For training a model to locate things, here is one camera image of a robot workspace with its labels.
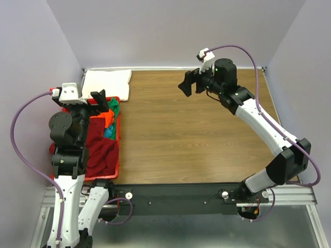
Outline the dark red t shirt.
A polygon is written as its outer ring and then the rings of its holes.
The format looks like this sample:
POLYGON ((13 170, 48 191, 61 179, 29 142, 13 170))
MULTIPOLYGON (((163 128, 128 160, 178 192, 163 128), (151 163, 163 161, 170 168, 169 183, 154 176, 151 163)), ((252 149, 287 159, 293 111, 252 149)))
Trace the dark red t shirt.
POLYGON ((91 118, 84 146, 60 146, 53 143, 53 175, 77 176, 85 175, 86 180, 92 178, 115 178, 119 163, 118 141, 104 138, 104 118, 91 118))

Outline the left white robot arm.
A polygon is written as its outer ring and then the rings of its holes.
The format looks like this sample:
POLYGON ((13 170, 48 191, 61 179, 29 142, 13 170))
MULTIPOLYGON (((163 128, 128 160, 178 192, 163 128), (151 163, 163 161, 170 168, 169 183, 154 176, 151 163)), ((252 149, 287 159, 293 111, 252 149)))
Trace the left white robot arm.
POLYGON ((85 179, 89 150, 86 148, 91 116, 109 110, 106 92, 92 92, 95 100, 83 103, 60 102, 52 99, 67 111, 55 113, 49 120, 50 138, 54 142, 51 159, 55 187, 55 204, 52 229, 47 247, 92 247, 88 229, 79 230, 79 204, 85 179))

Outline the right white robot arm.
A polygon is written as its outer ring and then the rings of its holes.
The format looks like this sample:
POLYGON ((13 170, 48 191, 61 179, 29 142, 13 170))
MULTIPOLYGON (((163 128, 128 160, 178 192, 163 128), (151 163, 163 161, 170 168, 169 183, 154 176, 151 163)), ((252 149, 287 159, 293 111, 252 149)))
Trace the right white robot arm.
POLYGON ((196 93, 213 93, 217 101, 233 115, 248 124, 264 141, 274 159, 261 171, 244 179, 235 191, 243 202, 250 202, 261 190, 274 185, 283 185, 303 172, 308 166, 307 155, 311 143, 307 139, 298 140, 285 131, 267 112, 256 106, 255 96, 247 88, 237 83, 237 67, 232 60, 218 59, 213 69, 201 72, 199 69, 187 71, 179 89, 187 96, 196 93))

